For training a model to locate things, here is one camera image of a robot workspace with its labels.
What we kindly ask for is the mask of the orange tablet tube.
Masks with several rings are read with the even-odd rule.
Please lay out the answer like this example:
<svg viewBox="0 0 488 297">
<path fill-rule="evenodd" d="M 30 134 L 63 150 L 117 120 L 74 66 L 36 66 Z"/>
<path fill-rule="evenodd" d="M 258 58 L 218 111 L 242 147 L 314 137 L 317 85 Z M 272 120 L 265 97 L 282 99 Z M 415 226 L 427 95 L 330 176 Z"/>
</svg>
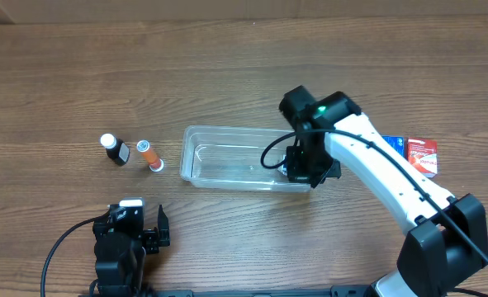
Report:
<svg viewBox="0 0 488 297">
<path fill-rule="evenodd" d="M 137 143 L 136 148 L 138 152 L 141 153 L 145 161 L 148 163 L 149 169 L 152 172 L 160 172 L 163 170 L 164 162 L 160 158 L 160 156 L 154 151 L 148 140 L 140 140 Z"/>
</svg>

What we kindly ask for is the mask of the clear plastic container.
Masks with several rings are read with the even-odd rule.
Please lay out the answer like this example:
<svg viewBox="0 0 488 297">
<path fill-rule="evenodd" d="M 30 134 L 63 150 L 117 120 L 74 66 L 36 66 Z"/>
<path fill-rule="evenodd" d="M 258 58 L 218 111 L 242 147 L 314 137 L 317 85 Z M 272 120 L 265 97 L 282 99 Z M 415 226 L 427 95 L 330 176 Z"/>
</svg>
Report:
<svg viewBox="0 0 488 297">
<path fill-rule="evenodd" d="M 191 125 L 182 142 L 181 178 L 195 187 L 235 191 L 308 192 L 281 169 L 260 163 L 263 150 L 286 130 Z"/>
</svg>

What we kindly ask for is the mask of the red white medicine box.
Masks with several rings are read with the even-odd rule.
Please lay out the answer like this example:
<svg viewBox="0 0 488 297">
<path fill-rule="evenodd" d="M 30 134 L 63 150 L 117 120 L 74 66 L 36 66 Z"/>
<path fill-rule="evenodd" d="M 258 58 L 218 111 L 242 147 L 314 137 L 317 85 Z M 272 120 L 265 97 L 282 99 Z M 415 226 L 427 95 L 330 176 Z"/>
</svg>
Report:
<svg viewBox="0 0 488 297">
<path fill-rule="evenodd" d="M 426 177 L 438 174 L 438 145 L 431 139 L 408 138 L 406 158 Z"/>
</svg>

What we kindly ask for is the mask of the dark syrup bottle white cap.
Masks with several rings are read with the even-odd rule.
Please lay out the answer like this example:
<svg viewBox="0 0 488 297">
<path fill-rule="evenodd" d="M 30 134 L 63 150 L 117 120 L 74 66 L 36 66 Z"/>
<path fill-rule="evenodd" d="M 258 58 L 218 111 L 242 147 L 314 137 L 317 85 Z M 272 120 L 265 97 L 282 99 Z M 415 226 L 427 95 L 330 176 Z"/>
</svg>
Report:
<svg viewBox="0 0 488 297">
<path fill-rule="evenodd" d="M 124 166 L 130 158 L 130 149 L 122 139 L 116 138 L 113 134 L 103 134 L 100 144 L 105 148 L 107 156 L 116 165 Z"/>
</svg>

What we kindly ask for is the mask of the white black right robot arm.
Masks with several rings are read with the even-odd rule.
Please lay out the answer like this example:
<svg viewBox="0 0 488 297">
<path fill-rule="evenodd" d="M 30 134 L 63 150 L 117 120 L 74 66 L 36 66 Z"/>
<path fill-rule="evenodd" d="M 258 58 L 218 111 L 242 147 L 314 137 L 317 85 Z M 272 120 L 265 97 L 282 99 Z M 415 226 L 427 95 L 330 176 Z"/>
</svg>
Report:
<svg viewBox="0 0 488 297">
<path fill-rule="evenodd" d="M 473 195 L 456 198 L 399 155 L 349 97 L 318 101 L 303 87 L 279 105 L 296 146 L 287 150 L 290 182 L 317 187 L 348 167 L 389 210 L 405 235 L 396 270 L 369 296 L 444 296 L 488 266 L 486 212 Z"/>
</svg>

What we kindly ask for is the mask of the blue cough medicine box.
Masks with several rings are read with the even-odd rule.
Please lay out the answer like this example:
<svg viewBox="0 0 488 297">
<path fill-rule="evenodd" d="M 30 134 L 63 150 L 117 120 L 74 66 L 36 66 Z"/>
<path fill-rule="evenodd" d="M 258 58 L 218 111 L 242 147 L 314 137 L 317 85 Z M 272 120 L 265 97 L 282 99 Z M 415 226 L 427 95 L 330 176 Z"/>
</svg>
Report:
<svg viewBox="0 0 488 297">
<path fill-rule="evenodd" d="M 405 157 L 405 138 L 403 136 L 383 135 L 382 138 L 402 157 Z"/>
</svg>

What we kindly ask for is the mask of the white blue Hansaplast box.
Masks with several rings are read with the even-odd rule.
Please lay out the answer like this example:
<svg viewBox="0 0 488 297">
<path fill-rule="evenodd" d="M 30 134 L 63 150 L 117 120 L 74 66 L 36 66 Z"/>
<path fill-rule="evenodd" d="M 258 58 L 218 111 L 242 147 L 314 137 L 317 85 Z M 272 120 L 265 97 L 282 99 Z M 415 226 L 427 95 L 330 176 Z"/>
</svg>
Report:
<svg viewBox="0 0 488 297">
<path fill-rule="evenodd" d="M 282 175 L 287 176 L 287 156 L 283 155 L 282 165 L 277 169 Z"/>
</svg>

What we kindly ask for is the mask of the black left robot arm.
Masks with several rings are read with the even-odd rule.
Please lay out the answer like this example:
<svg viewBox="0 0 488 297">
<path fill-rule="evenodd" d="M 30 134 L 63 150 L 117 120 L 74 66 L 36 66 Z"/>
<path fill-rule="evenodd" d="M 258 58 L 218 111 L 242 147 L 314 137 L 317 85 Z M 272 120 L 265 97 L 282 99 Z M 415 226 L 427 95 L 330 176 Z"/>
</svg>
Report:
<svg viewBox="0 0 488 297">
<path fill-rule="evenodd" d="M 145 258 L 170 245 L 169 221 L 158 208 L 157 226 L 144 228 L 144 202 L 133 200 L 111 205 L 96 219 L 92 231 L 96 238 L 96 284 L 100 296 L 155 296 L 143 283 Z"/>
</svg>

